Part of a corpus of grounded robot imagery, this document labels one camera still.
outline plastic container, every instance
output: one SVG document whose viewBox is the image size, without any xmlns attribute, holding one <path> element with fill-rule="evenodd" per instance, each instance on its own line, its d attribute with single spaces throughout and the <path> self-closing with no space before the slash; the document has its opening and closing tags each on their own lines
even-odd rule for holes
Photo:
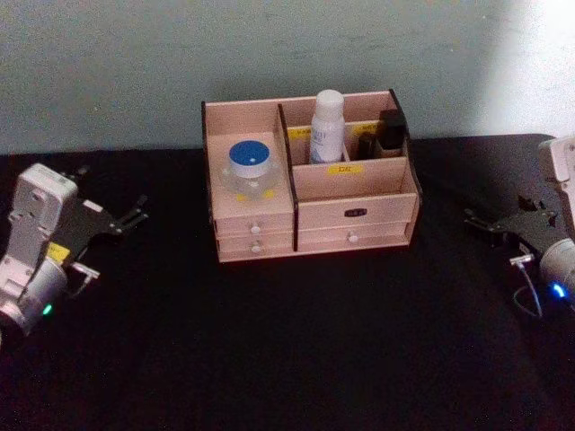
<svg viewBox="0 0 575 431">
<path fill-rule="evenodd" d="M 230 149 L 228 161 L 220 178 L 234 193 L 257 199 L 278 182 L 279 165 L 260 141 L 238 142 Z"/>
<path fill-rule="evenodd" d="M 343 95 L 335 90 L 319 92 L 312 119 L 310 164 L 340 162 L 344 131 Z"/>
</svg>

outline white bottle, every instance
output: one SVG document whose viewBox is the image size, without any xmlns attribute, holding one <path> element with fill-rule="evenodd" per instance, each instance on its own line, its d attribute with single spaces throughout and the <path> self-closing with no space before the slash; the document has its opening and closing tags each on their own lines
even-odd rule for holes
<svg viewBox="0 0 575 431">
<path fill-rule="evenodd" d="M 343 155 L 343 95 L 335 90 L 323 90 L 315 98 L 312 119 L 310 164 L 336 163 Z"/>
</svg>

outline wooden desk organizer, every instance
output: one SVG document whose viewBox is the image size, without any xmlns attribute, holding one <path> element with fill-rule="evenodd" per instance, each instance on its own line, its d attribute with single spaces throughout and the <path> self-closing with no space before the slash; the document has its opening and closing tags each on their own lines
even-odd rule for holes
<svg viewBox="0 0 575 431">
<path fill-rule="evenodd" d="M 315 97 L 202 102 L 210 219 L 221 262 L 409 245 L 420 186 L 409 133 L 393 90 L 345 94 L 344 161 L 307 164 Z M 358 135 L 385 127 L 382 112 L 405 124 L 401 155 L 355 160 Z M 226 189 L 219 172 L 232 145 L 261 141 L 282 167 L 261 199 Z"/>
</svg>

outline blue led light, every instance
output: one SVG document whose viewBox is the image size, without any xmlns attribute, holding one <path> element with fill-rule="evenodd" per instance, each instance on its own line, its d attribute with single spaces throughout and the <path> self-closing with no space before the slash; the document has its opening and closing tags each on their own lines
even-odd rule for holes
<svg viewBox="0 0 575 431">
<path fill-rule="evenodd" d="M 559 283 L 553 283 L 551 285 L 553 291 L 559 296 L 560 298 L 564 298 L 566 296 L 565 289 Z"/>
</svg>

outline yellow warning sticker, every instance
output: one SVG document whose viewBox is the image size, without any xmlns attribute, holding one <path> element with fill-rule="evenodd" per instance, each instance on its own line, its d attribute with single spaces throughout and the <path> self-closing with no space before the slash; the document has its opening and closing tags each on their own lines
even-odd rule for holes
<svg viewBox="0 0 575 431">
<path fill-rule="evenodd" d="M 70 254 L 70 250 L 66 247 L 62 247 L 55 242 L 50 242 L 48 244 L 48 257 L 55 260 L 60 265 L 64 263 L 64 260 L 67 258 L 68 254 Z"/>
</svg>

